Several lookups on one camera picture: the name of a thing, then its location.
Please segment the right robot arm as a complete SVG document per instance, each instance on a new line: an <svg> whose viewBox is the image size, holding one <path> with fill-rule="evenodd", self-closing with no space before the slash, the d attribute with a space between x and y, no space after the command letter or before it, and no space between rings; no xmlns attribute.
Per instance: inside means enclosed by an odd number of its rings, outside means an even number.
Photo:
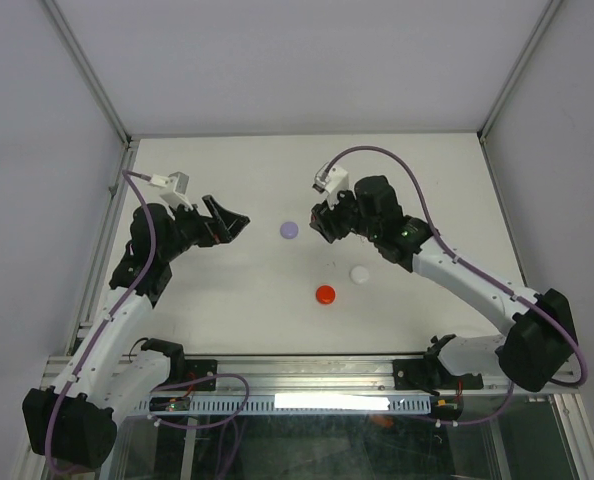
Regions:
<svg viewBox="0 0 594 480"><path fill-rule="evenodd" d="M475 309L497 330L492 336L454 334L433 341L425 378L446 387L458 376L504 374L520 388L538 392L554 381L573 355L576 333L568 299L555 289L517 287L443 246L430 225L406 215L385 176L355 185L341 169L319 173L314 189L323 202L311 210L311 227L329 243L355 234L388 262L426 278Z"/></svg>

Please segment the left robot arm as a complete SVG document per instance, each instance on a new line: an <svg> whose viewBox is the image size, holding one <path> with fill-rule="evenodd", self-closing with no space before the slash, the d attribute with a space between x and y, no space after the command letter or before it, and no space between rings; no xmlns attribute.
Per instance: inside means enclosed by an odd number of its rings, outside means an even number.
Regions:
<svg viewBox="0 0 594 480"><path fill-rule="evenodd" d="M250 222L210 195L203 202L206 215L183 203L148 203L134 211L130 239L90 332L51 385L30 389L22 402L34 453L97 469L138 401L159 386L171 389L188 380L183 346L156 338L147 339L121 373L115 369L170 282L172 262L192 247L231 243Z"/></svg>

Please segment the orange earbud case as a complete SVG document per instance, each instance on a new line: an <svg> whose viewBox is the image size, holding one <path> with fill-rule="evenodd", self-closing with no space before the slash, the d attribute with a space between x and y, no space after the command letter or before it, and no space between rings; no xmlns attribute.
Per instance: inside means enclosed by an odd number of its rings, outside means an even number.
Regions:
<svg viewBox="0 0 594 480"><path fill-rule="evenodd" d="M322 305L330 305L336 300L336 291L330 285L320 285L315 292L316 300Z"/></svg>

